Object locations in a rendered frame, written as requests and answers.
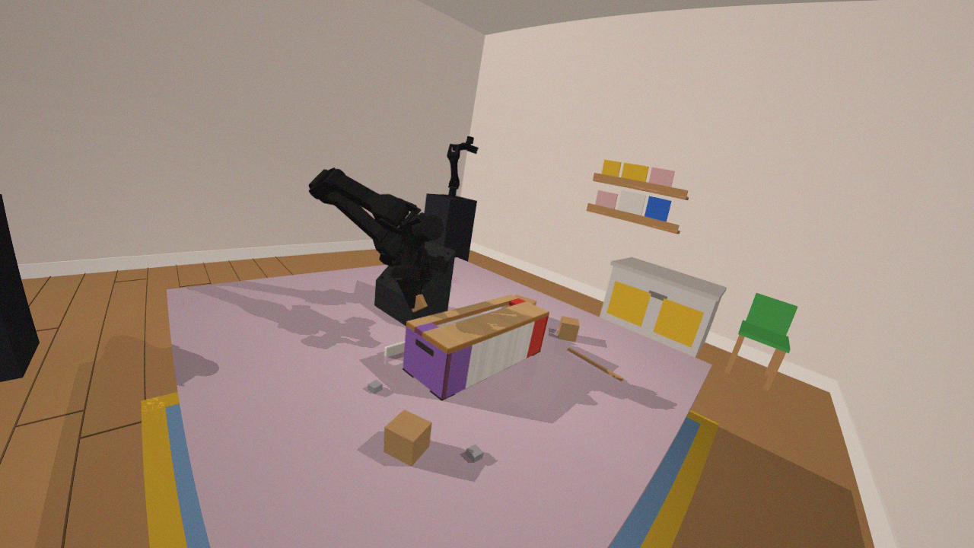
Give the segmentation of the brown cube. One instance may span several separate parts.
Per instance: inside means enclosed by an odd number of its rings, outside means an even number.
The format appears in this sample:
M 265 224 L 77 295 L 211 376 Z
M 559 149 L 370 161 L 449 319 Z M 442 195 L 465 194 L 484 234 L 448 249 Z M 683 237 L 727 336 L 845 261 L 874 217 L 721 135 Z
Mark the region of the brown cube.
M 578 319 L 562 316 L 561 322 L 558 326 L 558 339 L 574 341 L 575 343 L 579 329 L 580 322 L 578 322 Z
M 384 451 L 404 464 L 416 464 L 429 448 L 432 422 L 403 410 L 385 426 Z

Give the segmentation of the tan wooden stick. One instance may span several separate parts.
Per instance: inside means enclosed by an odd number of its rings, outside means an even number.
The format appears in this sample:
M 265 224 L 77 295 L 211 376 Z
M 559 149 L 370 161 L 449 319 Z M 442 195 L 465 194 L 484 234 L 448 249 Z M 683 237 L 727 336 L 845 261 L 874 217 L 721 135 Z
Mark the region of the tan wooden stick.
M 584 360 L 587 361 L 587 363 L 592 364 L 592 365 L 595 365 L 595 367 L 598 367 L 599 370 L 605 371 L 607 374 L 611 374 L 611 377 L 614 377 L 616 379 L 619 379 L 620 381 L 623 381 L 623 378 L 622 377 L 620 377 L 617 374 L 615 374 L 615 372 L 612 372 L 610 370 L 607 370 L 602 365 L 599 365 L 598 363 L 595 363 L 594 361 L 591 360 L 591 358 L 587 358 L 587 356 L 582 356 L 582 354 L 578 353 L 573 348 L 568 348 L 568 350 L 570 352 L 573 352 L 575 354 L 575 356 L 580 357 L 580 358 L 584 358 Z

